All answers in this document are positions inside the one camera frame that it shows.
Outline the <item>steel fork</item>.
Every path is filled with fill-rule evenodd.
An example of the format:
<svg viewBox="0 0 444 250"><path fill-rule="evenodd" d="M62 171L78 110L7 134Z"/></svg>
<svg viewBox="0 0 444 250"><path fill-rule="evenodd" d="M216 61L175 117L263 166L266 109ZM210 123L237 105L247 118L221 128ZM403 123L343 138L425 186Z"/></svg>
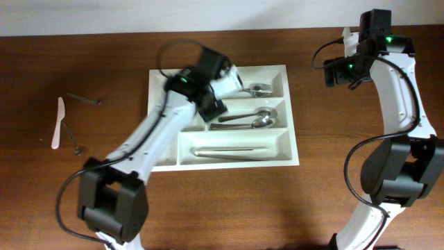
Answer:
<svg viewBox="0 0 444 250"><path fill-rule="evenodd" d="M272 92L266 92L263 90L244 89L243 92L249 93L253 98L268 98L273 96Z"/></svg>
<svg viewBox="0 0 444 250"><path fill-rule="evenodd" d="M244 92L267 92L272 93L273 88L271 85L265 83L252 83L247 88L244 89Z"/></svg>

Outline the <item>steel tablespoon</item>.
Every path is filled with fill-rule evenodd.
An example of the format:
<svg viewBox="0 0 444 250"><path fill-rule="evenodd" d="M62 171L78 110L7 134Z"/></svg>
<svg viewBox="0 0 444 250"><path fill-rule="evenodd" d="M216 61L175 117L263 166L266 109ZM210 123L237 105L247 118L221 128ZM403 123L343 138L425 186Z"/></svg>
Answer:
<svg viewBox="0 0 444 250"><path fill-rule="evenodd" d="M270 128L274 125L274 121L268 118L257 118L249 124L210 124L210 130L221 129L259 129Z"/></svg>
<svg viewBox="0 0 444 250"><path fill-rule="evenodd" d="M257 110L253 111L252 113L244 114L244 115L231 115L226 117L220 117L218 118L219 122L228 122L235 119L241 119L246 117L261 117L261 118L276 118L278 116L278 112L274 108L270 107L261 107Z"/></svg>

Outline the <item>steel tongs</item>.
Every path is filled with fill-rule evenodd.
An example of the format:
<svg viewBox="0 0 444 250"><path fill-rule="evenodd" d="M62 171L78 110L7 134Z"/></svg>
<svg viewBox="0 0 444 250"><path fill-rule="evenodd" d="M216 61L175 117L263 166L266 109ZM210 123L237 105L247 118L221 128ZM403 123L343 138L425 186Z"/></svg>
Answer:
<svg viewBox="0 0 444 250"><path fill-rule="evenodd" d="M266 160L275 153L268 147L192 147L190 153L199 158L227 160Z"/></svg>

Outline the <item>dark small teaspoon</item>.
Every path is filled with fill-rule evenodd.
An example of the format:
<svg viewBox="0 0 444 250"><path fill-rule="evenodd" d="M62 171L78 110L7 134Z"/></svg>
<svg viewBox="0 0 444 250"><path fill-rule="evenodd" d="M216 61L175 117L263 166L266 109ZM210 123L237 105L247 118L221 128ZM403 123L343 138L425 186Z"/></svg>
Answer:
<svg viewBox="0 0 444 250"><path fill-rule="evenodd" d="M89 103L89 104L91 104L93 106L98 106L98 105L101 104L101 100L100 99L88 99L86 97L82 97L82 96L79 96L77 94L72 94L72 93L67 93L67 96L72 97L74 99L77 99L79 101L83 101L85 103Z"/></svg>

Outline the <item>pink plastic knife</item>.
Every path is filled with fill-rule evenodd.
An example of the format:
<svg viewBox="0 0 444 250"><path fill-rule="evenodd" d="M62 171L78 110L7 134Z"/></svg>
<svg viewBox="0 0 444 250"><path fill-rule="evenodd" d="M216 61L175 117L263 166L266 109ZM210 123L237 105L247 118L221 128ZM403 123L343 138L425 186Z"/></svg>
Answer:
<svg viewBox="0 0 444 250"><path fill-rule="evenodd" d="M62 97L58 97L58 111L55 123L55 129L53 132L53 138L51 141L51 148L58 149L60 146L60 131L61 131L61 123L65 118L65 102Z"/></svg>

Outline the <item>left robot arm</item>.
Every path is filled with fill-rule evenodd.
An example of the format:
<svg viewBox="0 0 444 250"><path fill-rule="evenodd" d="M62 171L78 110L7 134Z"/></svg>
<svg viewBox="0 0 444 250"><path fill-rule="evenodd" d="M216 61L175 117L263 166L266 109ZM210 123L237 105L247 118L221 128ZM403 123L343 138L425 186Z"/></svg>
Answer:
<svg viewBox="0 0 444 250"><path fill-rule="evenodd" d="M242 89L230 59L203 47L197 63L165 77L161 102L104 160L89 158L79 179L78 218L106 249L141 249L148 215L146 184L162 152L196 114L208 122L226 112L223 98Z"/></svg>

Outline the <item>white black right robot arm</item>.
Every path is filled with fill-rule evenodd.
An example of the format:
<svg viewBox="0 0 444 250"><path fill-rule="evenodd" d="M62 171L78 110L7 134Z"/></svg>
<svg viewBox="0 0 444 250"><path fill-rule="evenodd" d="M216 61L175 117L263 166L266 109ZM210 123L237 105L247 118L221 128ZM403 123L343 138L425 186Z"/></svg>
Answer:
<svg viewBox="0 0 444 250"><path fill-rule="evenodd" d="M354 90L362 83L373 82L384 132L358 143L346 156L349 161L362 146L379 142L361 167L364 193L351 190L359 204L328 247L372 249L397 215L431 192L443 171L443 140L422 106L413 42L393 34L390 10L364 12L359 31L344 28L335 42L344 45L345 55L321 65L326 86L346 84Z"/></svg>

